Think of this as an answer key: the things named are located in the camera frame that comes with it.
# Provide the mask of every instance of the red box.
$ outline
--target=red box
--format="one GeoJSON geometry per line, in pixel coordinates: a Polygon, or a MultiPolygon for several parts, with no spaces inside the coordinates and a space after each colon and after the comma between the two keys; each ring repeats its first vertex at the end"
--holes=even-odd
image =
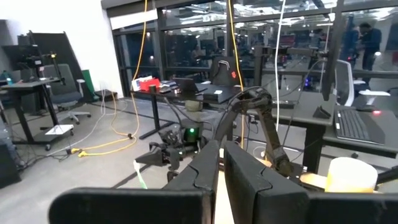
{"type": "Polygon", "coordinates": [[[144,90],[144,91],[149,91],[149,87],[151,85],[155,85],[156,89],[158,89],[160,86],[160,81],[157,78],[153,78],[151,80],[139,82],[139,86],[140,86],[141,90],[144,90]]]}

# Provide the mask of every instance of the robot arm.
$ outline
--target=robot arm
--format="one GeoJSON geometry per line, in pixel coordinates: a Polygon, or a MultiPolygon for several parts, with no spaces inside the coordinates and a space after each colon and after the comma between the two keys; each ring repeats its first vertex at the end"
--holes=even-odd
{"type": "Polygon", "coordinates": [[[258,113],[262,130],[264,131],[267,141],[267,159],[271,161],[272,166],[277,172],[284,176],[289,176],[292,173],[293,167],[290,165],[289,158],[279,142],[279,137],[272,118],[272,97],[268,91],[263,88],[248,91],[243,95],[242,100],[236,100],[231,105],[231,108],[228,108],[227,115],[218,125],[214,140],[221,142],[228,130],[232,128],[232,122],[236,119],[238,114],[246,114],[250,109],[254,109],[258,113]]]}

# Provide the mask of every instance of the extension cord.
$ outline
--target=extension cord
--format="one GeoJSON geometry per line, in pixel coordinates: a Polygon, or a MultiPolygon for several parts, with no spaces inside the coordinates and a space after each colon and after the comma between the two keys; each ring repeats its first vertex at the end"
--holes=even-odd
{"type": "MultiPolygon", "coordinates": [[[[241,69],[239,67],[239,59],[238,59],[238,48],[236,47],[236,40],[235,40],[235,29],[234,29],[234,22],[233,22],[233,15],[232,15],[232,0],[228,0],[228,7],[229,7],[229,22],[231,23],[231,35],[232,35],[232,41],[234,45],[234,51],[235,51],[235,61],[236,61],[236,68],[238,70],[238,77],[239,77],[239,82],[240,82],[240,87],[241,91],[243,91],[243,82],[242,82],[242,76],[241,76],[241,69]]],[[[244,147],[244,115],[242,115],[242,132],[241,132],[241,148],[243,149],[244,147]]]]}
{"type": "MultiPolygon", "coordinates": [[[[144,13],[147,12],[147,5],[148,5],[148,0],[145,0],[144,13]]],[[[144,42],[145,42],[145,36],[146,36],[146,29],[147,29],[147,24],[146,24],[146,21],[144,21],[144,28],[143,28],[143,30],[142,30],[141,49],[140,49],[140,52],[139,52],[139,58],[138,58],[138,63],[137,63],[136,72],[135,72],[135,74],[134,74],[134,77],[132,78],[133,80],[136,79],[137,74],[138,74],[138,71],[139,71],[139,67],[140,67],[140,64],[141,64],[142,52],[143,52],[143,50],[144,50],[144,42]]],[[[114,152],[119,152],[119,151],[122,151],[122,150],[124,150],[124,149],[127,149],[127,148],[129,148],[130,146],[135,145],[135,143],[137,142],[136,134],[138,133],[138,130],[139,130],[139,116],[138,116],[137,106],[136,106],[136,102],[135,102],[135,100],[134,100],[133,94],[131,93],[131,99],[132,99],[134,111],[135,111],[136,118],[137,118],[137,129],[136,129],[136,131],[135,131],[133,134],[131,134],[131,133],[120,133],[120,132],[118,132],[118,131],[113,127],[113,123],[114,123],[114,121],[116,120],[116,117],[117,117],[117,110],[118,110],[118,108],[117,108],[116,99],[114,98],[114,95],[112,95],[112,99],[113,99],[113,105],[114,105],[114,117],[113,117],[112,122],[111,122],[111,129],[112,129],[116,134],[121,135],[121,136],[127,136],[127,138],[125,138],[125,139],[120,139],[120,140],[113,141],[113,142],[109,142],[109,143],[102,144],[102,145],[99,145],[99,146],[87,147],[87,148],[84,148],[84,149],[72,149],[72,151],[71,151],[72,153],[79,152],[78,157],[85,157],[85,156],[104,156],[104,155],[112,154],[112,153],[114,153],[114,152]],[[99,148],[99,147],[108,146],[108,145],[111,145],[111,144],[114,144],[114,143],[117,143],[117,142],[121,142],[121,141],[125,141],[125,140],[128,140],[128,139],[132,139],[133,142],[130,143],[130,144],[128,144],[127,146],[120,147],[119,149],[115,149],[115,150],[108,151],[108,152],[100,152],[100,153],[87,153],[87,152],[86,152],[86,150],[97,149],[97,148],[99,148]]]]}

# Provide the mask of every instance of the black desk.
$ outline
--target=black desk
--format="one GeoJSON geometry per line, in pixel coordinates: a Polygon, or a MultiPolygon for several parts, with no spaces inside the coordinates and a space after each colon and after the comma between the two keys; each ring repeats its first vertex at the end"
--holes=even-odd
{"type": "Polygon", "coordinates": [[[333,126],[326,128],[325,135],[323,136],[324,144],[327,146],[340,147],[343,149],[365,152],[377,156],[395,159],[396,155],[398,154],[398,119],[391,111],[382,111],[382,114],[378,116],[374,116],[371,113],[366,114],[372,117],[376,124],[379,125],[379,127],[384,131],[384,134],[386,135],[384,145],[338,139],[333,126]]]}
{"type": "MultiPolygon", "coordinates": [[[[282,96],[285,91],[280,91],[281,100],[298,100],[299,91],[295,91],[287,96],[282,96]]],[[[335,107],[336,96],[330,95],[327,111],[333,111],[335,107]]],[[[279,123],[288,125],[292,120],[292,126],[306,128],[303,166],[307,167],[308,172],[317,173],[321,152],[322,152],[322,137],[326,131],[326,127],[333,124],[333,113],[329,119],[314,118],[315,110],[323,103],[321,93],[302,92],[301,98],[294,109],[280,109],[279,123]]],[[[255,111],[250,111],[250,114],[257,115],[255,111]]],[[[272,109],[272,116],[276,119],[277,111],[272,109]]]]}
{"type": "Polygon", "coordinates": [[[54,108],[52,106],[50,93],[46,87],[46,84],[52,82],[59,82],[59,81],[60,80],[58,78],[54,78],[54,79],[46,79],[30,83],[15,83],[12,85],[5,85],[0,87],[0,89],[7,90],[8,93],[10,94],[12,102],[14,103],[15,111],[18,115],[19,121],[26,135],[26,141],[14,141],[13,142],[14,144],[48,144],[51,141],[53,141],[55,138],[59,137],[58,135],[46,135],[45,133],[48,130],[42,131],[41,133],[33,137],[29,129],[29,126],[27,124],[27,121],[25,119],[21,105],[22,96],[35,92],[41,92],[41,94],[44,96],[47,108],[50,112],[53,125],[54,126],[58,125],[57,115],[55,114],[54,108]]]}
{"type": "Polygon", "coordinates": [[[223,104],[226,103],[229,99],[231,99],[235,94],[237,94],[240,89],[236,87],[227,87],[227,86],[217,86],[217,85],[212,85],[212,84],[197,84],[198,88],[207,88],[206,90],[202,91],[201,93],[214,93],[216,90],[221,90],[222,93],[218,96],[218,101],[210,101],[210,100],[204,100],[203,96],[201,95],[186,95],[183,93],[180,94],[175,94],[173,91],[165,94],[159,93],[159,90],[156,93],[151,93],[149,91],[134,91],[133,93],[141,93],[141,94],[147,94],[150,95],[150,100],[152,102],[152,111],[154,114],[154,123],[155,123],[155,129],[152,131],[149,131],[148,133],[143,134],[142,136],[139,136],[140,140],[143,140],[145,138],[148,138],[149,136],[157,133],[163,128],[166,128],[172,124],[173,122],[168,122],[163,125],[160,125],[159,123],[159,112],[157,110],[157,99],[156,97],[166,97],[169,99],[178,99],[178,100],[191,100],[191,101],[198,101],[198,102],[203,102],[203,103],[213,103],[213,104],[223,104]]]}

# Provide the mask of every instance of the black keyboard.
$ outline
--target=black keyboard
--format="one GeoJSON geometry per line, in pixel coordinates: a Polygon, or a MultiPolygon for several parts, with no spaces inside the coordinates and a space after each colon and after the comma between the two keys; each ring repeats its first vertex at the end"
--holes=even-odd
{"type": "Polygon", "coordinates": [[[371,113],[356,110],[338,110],[335,113],[337,138],[384,144],[384,132],[370,117],[371,113]]]}

